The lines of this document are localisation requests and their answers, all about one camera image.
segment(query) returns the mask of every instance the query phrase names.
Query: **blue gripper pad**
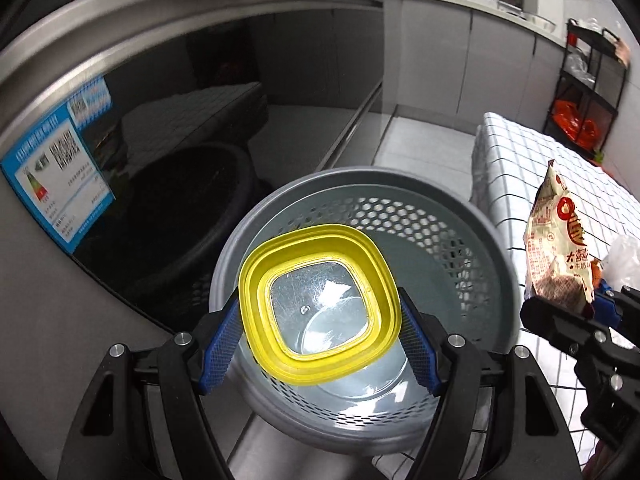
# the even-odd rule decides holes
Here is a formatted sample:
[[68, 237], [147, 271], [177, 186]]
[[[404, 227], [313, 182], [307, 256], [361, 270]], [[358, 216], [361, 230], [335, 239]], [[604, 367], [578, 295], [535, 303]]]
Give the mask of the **blue gripper pad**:
[[593, 303], [591, 303], [594, 311], [593, 319], [616, 330], [622, 317], [616, 311], [616, 302], [607, 296], [608, 290], [611, 290], [611, 287], [607, 285], [605, 280], [600, 280], [600, 285], [595, 290]]
[[402, 309], [402, 325], [399, 339], [402, 348], [409, 361], [409, 366], [414, 372], [415, 380], [433, 394], [441, 384], [438, 377], [436, 353], [420, 328], [412, 310], [402, 300], [402, 297], [400, 298], [400, 307]]
[[220, 314], [225, 317], [204, 352], [202, 375], [198, 383], [203, 394], [210, 394], [213, 388], [222, 384], [240, 336], [244, 332], [238, 298]]

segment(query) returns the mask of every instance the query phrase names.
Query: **black shelving unit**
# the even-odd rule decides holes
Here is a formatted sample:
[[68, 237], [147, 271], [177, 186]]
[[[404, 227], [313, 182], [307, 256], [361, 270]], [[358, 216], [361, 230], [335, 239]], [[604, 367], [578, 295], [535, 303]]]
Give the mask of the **black shelving unit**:
[[[579, 50], [571, 45], [571, 38], [576, 38], [583, 43], [578, 44]], [[606, 28], [602, 32], [597, 32], [580, 27], [573, 19], [569, 19], [567, 23], [567, 40], [562, 67], [554, 98], [546, 114], [543, 133], [589, 160], [595, 158], [596, 151], [603, 149], [618, 116], [620, 98], [628, 72], [628, 67], [616, 57], [615, 43], [619, 39]], [[593, 87], [577, 78], [567, 67], [569, 55], [580, 52], [586, 56], [588, 73], [594, 78]], [[573, 102], [580, 113], [580, 127], [575, 139], [569, 137], [554, 119], [554, 107], [558, 100]], [[584, 125], [588, 119], [592, 120], [600, 130], [600, 138], [591, 149], [578, 144], [580, 136], [584, 135]]]

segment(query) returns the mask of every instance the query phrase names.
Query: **blue label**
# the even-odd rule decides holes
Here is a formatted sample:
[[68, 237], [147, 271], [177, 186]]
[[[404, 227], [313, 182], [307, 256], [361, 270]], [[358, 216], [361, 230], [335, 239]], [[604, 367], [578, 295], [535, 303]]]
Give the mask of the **blue label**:
[[67, 253], [114, 200], [79, 135], [109, 108], [111, 95], [99, 77], [24, 134], [0, 162], [24, 205]]

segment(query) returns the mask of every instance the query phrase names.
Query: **food wrapper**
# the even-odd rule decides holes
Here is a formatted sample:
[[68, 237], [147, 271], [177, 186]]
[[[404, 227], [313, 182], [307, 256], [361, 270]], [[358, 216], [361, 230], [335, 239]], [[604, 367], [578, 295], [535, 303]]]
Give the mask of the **food wrapper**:
[[542, 296], [574, 314], [593, 301], [589, 251], [574, 200], [549, 161], [524, 235], [526, 296]]

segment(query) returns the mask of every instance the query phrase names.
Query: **yellow lid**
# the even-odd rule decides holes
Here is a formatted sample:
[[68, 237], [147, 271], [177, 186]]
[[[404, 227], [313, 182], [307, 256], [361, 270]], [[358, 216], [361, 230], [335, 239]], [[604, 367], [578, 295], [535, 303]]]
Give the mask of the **yellow lid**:
[[242, 264], [238, 289], [255, 359], [286, 383], [349, 375], [383, 355], [400, 332], [391, 272], [373, 241], [349, 226], [268, 240]]

